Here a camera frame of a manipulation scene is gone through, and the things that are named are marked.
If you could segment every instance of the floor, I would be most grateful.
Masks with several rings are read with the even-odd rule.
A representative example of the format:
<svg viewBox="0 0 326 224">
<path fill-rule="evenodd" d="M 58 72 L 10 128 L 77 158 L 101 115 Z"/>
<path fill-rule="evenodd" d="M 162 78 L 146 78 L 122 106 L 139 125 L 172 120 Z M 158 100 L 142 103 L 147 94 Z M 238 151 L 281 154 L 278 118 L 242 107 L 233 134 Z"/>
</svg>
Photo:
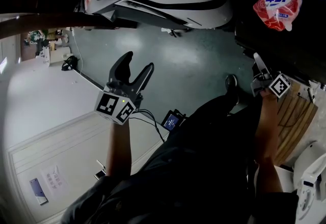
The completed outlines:
<svg viewBox="0 0 326 224">
<path fill-rule="evenodd" d="M 189 116 L 205 102 L 225 94 L 224 80 L 229 73 L 236 74 L 239 85 L 251 92 L 253 61 L 242 54 L 233 33 L 195 30 L 174 38 L 158 27 L 140 25 L 136 30 L 75 29 L 75 38 L 83 58 L 82 72 L 102 86 L 111 66 L 128 51 L 134 53 L 130 81 L 154 63 L 154 73 L 142 91 L 141 108 L 150 110 L 158 122 L 169 110 Z M 79 57 L 72 37 L 69 45 Z"/>
</svg>

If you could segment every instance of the paper sign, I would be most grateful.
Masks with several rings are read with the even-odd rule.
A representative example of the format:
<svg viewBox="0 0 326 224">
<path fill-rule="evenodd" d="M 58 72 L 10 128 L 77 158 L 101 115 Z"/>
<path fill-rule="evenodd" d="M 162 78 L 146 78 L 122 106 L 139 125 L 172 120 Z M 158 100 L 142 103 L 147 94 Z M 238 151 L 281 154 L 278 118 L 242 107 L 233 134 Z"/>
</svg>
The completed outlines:
<svg viewBox="0 0 326 224">
<path fill-rule="evenodd" d="M 44 181 L 54 197 L 68 193 L 68 184 L 59 172 L 57 165 L 41 171 Z"/>
</svg>

